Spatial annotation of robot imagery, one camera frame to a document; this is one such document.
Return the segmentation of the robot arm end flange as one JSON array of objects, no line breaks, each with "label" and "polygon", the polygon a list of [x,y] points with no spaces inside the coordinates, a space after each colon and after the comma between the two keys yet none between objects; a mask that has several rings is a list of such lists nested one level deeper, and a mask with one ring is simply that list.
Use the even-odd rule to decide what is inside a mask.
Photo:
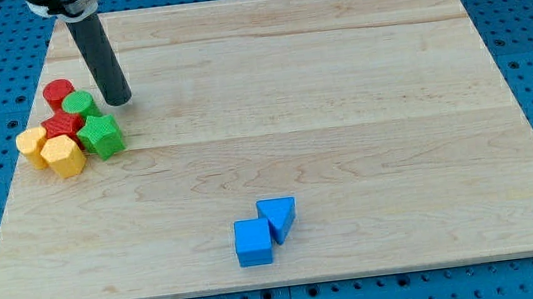
[{"label": "robot arm end flange", "polygon": [[97,12],[100,0],[24,0],[28,8],[43,18],[58,18],[67,23],[81,22]]}]

